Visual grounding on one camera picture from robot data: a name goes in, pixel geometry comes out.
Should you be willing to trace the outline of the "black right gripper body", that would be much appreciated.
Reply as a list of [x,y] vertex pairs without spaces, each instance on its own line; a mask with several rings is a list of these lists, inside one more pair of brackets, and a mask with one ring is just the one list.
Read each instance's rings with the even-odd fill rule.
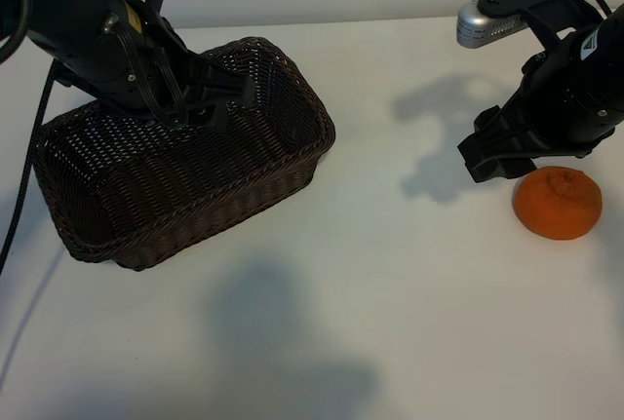
[[500,112],[480,130],[480,149],[502,178],[542,157],[583,158],[623,120],[623,22],[604,19],[531,57]]

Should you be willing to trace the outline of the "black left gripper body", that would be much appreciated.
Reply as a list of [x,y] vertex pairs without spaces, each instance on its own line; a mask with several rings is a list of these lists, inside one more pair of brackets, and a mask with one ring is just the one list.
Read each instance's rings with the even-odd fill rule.
[[62,66],[61,81],[112,111],[165,127],[229,101],[229,71],[190,51],[140,0],[33,0],[28,36]]

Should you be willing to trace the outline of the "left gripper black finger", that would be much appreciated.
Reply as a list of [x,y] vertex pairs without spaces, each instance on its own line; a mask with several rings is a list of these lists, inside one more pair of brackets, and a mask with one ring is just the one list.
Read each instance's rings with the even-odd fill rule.
[[227,122],[228,107],[226,103],[202,106],[189,113],[190,127],[203,127],[223,132],[226,129]]
[[232,96],[229,103],[244,108],[251,108],[254,104],[254,80],[251,77],[245,77],[240,87],[240,91]]

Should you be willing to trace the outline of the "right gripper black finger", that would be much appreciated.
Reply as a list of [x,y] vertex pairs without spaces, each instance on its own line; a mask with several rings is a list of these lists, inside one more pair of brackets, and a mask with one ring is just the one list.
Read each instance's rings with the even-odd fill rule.
[[486,182],[501,176],[498,160],[487,158],[473,139],[464,139],[458,150],[475,182]]
[[499,112],[499,106],[493,106],[481,112],[475,119],[475,131],[478,132],[482,130]]

